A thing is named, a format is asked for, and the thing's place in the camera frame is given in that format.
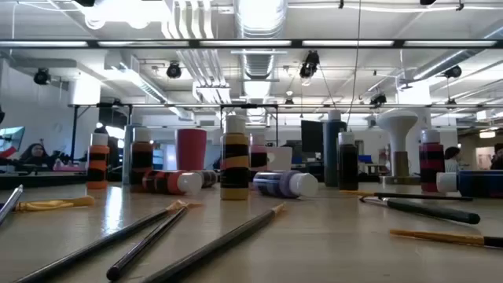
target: woman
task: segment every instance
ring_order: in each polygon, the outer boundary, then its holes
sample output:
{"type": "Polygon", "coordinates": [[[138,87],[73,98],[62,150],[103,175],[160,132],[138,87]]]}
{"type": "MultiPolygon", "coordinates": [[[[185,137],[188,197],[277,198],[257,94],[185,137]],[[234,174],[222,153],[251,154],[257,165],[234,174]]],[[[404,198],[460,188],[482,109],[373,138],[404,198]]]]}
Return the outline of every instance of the woman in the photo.
{"type": "Polygon", "coordinates": [[[458,172],[459,171],[459,161],[461,157],[459,153],[461,151],[459,148],[451,146],[446,149],[444,157],[446,158],[446,172],[458,172]]]}
{"type": "Polygon", "coordinates": [[[23,164],[37,165],[53,169],[54,160],[49,157],[44,149],[44,146],[39,143],[34,143],[21,154],[19,161],[23,164]]]}

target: orange paint bottle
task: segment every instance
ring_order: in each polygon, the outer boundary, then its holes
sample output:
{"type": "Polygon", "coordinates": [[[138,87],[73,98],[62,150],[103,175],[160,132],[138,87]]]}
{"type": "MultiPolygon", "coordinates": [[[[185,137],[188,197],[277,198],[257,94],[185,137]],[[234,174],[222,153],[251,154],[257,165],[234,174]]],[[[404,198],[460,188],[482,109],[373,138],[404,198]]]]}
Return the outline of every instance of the orange paint bottle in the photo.
{"type": "Polygon", "coordinates": [[[91,146],[87,151],[87,189],[106,189],[108,155],[110,148],[107,134],[92,134],[91,146]]]}

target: white bottle cap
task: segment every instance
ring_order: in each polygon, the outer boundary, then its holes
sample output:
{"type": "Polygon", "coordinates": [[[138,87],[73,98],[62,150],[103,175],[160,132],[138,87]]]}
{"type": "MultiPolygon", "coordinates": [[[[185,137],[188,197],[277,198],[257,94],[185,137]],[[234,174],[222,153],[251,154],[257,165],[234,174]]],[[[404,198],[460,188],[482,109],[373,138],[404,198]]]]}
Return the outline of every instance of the white bottle cap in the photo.
{"type": "Polygon", "coordinates": [[[150,130],[146,127],[135,127],[133,130],[134,142],[150,142],[150,130]]]}
{"type": "Polygon", "coordinates": [[[183,193],[196,195],[201,191],[203,181],[197,173],[182,173],[177,180],[178,189],[183,193]]]}
{"type": "Polygon", "coordinates": [[[339,120],[340,121],[340,110],[330,110],[329,120],[339,120]]]}
{"type": "Polygon", "coordinates": [[[108,145],[107,134],[91,134],[91,145],[108,145]]]}
{"type": "Polygon", "coordinates": [[[252,133],[250,134],[250,145],[265,145],[266,136],[264,134],[252,133]]]}
{"type": "Polygon", "coordinates": [[[339,145],[354,145],[354,134],[351,132],[339,133],[339,145]]]}
{"type": "Polygon", "coordinates": [[[318,193],[318,180],[309,173],[297,173],[290,178],[290,190],[297,196],[312,197],[318,193]]]}
{"type": "Polygon", "coordinates": [[[241,115],[226,117],[226,134],[244,134],[246,132],[246,118],[241,115]]]}
{"type": "Polygon", "coordinates": [[[440,133],[437,130],[422,130],[422,143],[440,143],[440,133]]]}
{"type": "Polygon", "coordinates": [[[437,173],[437,190],[440,193],[457,192],[457,173],[437,173]]]}

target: person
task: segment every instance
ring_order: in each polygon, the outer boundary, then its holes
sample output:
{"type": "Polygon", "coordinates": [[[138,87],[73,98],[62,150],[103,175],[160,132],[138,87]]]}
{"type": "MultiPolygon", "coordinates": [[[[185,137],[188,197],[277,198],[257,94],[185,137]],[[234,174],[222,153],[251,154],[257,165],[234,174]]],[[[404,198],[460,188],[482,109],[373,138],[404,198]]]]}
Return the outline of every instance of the person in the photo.
{"type": "Polygon", "coordinates": [[[503,170],[503,144],[494,145],[494,158],[491,160],[491,170],[503,170]]]}
{"type": "Polygon", "coordinates": [[[51,158],[42,144],[33,143],[21,154],[19,161],[23,164],[47,167],[53,170],[54,160],[51,158]]]}
{"type": "Polygon", "coordinates": [[[446,149],[446,153],[444,155],[446,161],[446,172],[458,172],[459,171],[459,161],[461,159],[460,157],[460,152],[459,148],[451,146],[446,149]]]}

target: dark hair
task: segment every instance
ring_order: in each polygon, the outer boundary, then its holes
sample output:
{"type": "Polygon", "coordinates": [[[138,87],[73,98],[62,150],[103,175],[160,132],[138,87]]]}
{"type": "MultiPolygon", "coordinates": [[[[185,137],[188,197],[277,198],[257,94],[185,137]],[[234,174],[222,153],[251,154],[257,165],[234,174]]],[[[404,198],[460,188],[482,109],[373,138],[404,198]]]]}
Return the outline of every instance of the dark hair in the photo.
{"type": "Polygon", "coordinates": [[[455,146],[451,146],[451,147],[447,148],[446,154],[445,154],[446,160],[449,160],[451,158],[456,157],[456,155],[458,155],[459,152],[460,152],[459,148],[457,148],[455,146]]]}
{"type": "Polygon", "coordinates": [[[19,160],[21,161],[25,161],[25,160],[28,160],[30,158],[33,157],[33,155],[31,154],[31,150],[36,147],[36,146],[41,146],[42,147],[42,150],[44,151],[44,153],[42,154],[42,157],[45,158],[45,157],[48,157],[47,155],[47,152],[46,152],[46,149],[44,148],[44,146],[42,144],[39,144],[39,143],[33,143],[31,144],[30,146],[28,146],[28,148],[23,152],[23,154],[21,154],[21,157],[19,158],[19,160]]]}

